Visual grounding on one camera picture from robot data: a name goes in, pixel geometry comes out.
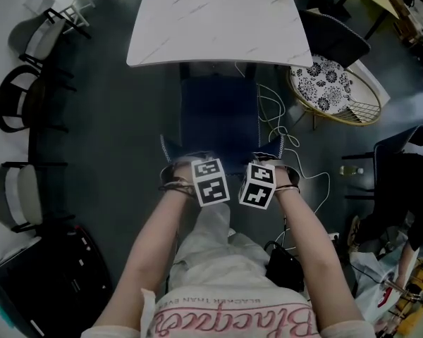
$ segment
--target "white cable on floor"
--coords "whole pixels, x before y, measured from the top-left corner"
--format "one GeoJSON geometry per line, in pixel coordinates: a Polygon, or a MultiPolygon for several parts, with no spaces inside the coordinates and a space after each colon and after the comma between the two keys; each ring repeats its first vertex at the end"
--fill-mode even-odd
{"type": "MultiPolygon", "coordinates": [[[[235,63],[234,64],[235,65],[235,67],[236,67],[236,69],[238,70],[238,72],[241,74],[241,76],[243,76],[243,77],[245,77],[245,75],[242,73],[242,71],[238,68],[238,66],[237,66],[237,63],[235,63]]],[[[299,143],[299,140],[296,138],[296,137],[294,137],[293,135],[290,135],[290,134],[288,134],[288,130],[287,130],[287,128],[286,128],[286,126],[285,125],[281,125],[281,118],[282,118],[282,116],[284,116],[285,114],[286,114],[286,107],[285,107],[285,104],[283,103],[283,101],[282,101],[282,98],[279,96],[279,94],[277,94],[273,89],[271,89],[271,88],[269,88],[269,87],[266,87],[265,85],[262,85],[262,84],[258,84],[257,83],[257,86],[260,88],[260,87],[262,87],[262,88],[264,88],[264,89],[267,89],[267,90],[269,90],[270,92],[272,92],[274,95],[276,95],[276,97],[277,97],[277,99],[278,100],[275,100],[275,99],[272,99],[272,98],[270,98],[270,97],[267,97],[267,96],[263,96],[263,95],[261,95],[260,93],[259,93],[259,98],[261,98],[261,99],[265,99],[265,100],[269,100],[269,101],[273,101],[274,103],[276,103],[277,105],[278,105],[278,107],[279,107],[279,111],[278,111],[278,115],[276,115],[274,118],[270,118],[270,119],[268,119],[267,117],[266,117],[266,119],[263,119],[262,117],[260,117],[259,116],[259,119],[260,119],[260,121],[262,121],[263,123],[267,123],[267,122],[271,122],[271,121],[273,121],[273,120],[277,120],[277,126],[274,128],[274,129],[272,129],[270,132],[269,132],[269,135],[268,135],[268,142],[270,142],[271,141],[271,135],[272,134],[275,134],[276,132],[277,133],[279,133],[280,135],[283,135],[284,137],[285,136],[287,136],[287,138],[288,138],[288,140],[290,140],[290,143],[295,147],[295,148],[299,148],[300,147],[300,143],[299,143]]],[[[330,192],[331,192],[331,176],[327,173],[327,172],[322,172],[322,173],[319,173],[319,174],[316,174],[316,175],[313,175],[313,176],[311,176],[311,177],[306,177],[305,176],[305,174],[304,174],[304,171],[302,170],[302,165],[301,165],[301,160],[299,159],[299,155],[298,155],[298,153],[295,151],[295,150],[293,150],[293,149],[289,149],[289,148],[283,148],[283,150],[286,150],[286,151],[292,151],[293,153],[295,153],[295,155],[296,155],[296,159],[298,160],[298,165],[299,165],[299,170],[300,170],[300,173],[301,173],[301,175],[302,175],[302,177],[304,178],[304,179],[306,179],[306,180],[308,180],[308,179],[313,179],[313,178],[316,178],[316,177],[319,177],[320,175],[327,175],[327,177],[328,177],[328,184],[327,184],[327,194],[326,194],[326,198],[324,198],[324,200],[318,205],[318,208],[317,209],[315,209],[315,211],[314,211],[314,213],[316,214],[317,213],[317,211],[321,208],[321,206],[324,204],[324,202],[329,198],[329,194],[330,194],[330,192]]],[[[287,232],[287,230],[284,230],[282,233],[280,233],[280,235],[276,238],[276,242],[287,232]]],[[[295,249],[296,247],[294,246],[294,247],[292,247],[292,248],[288,248],[288,249],[286,249],[286,250],[291,250],[291,249],[295,249]]]]}

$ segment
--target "marble table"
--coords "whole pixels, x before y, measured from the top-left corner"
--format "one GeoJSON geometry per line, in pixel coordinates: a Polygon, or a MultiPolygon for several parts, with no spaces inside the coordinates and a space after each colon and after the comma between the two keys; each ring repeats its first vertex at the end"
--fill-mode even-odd
{"type": "Polygon", "coordinates": [[[188,61],[312,66],[293,0],[142,0],[127,64],[188,61]]]}

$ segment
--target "bottle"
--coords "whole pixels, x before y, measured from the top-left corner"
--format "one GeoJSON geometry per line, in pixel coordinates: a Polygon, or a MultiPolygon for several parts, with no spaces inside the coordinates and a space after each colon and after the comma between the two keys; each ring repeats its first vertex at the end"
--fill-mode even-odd
{"type": "Polygon", "coordinates": [[[349,175],[362,175],[364,173],[363,168],[358,168],[357,166],[353,165],[342,165],[340,167],[340,175],[349,176],[349,175]]]}

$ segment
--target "blue and white floral cushion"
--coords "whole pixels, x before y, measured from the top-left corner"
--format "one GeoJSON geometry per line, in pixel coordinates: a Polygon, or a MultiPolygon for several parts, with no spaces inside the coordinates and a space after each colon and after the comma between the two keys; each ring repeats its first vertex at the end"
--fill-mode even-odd
{"type": "Polygon", "coordinates": [[[345,110],[350,102],[348,74],[335,61],[312,54],[311,68],[291,68],[291,81],[305,100],[328,114],[345,110]]]}

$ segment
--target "white cube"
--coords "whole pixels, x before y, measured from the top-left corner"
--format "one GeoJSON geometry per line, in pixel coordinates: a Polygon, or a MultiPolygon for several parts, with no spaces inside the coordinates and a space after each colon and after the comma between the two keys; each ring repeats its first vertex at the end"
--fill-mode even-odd
{"type": "Polygon", "coordinates": [[[238,194],[240,204],[267,209],[276,191],[275,167],[249,163],[238,194]]]}
{"type": "Polygon", "coordinates": [[[192,182],[200,206],[210,206],[230,200],[226,174],[219,159],[193,161],[192,182]]]}

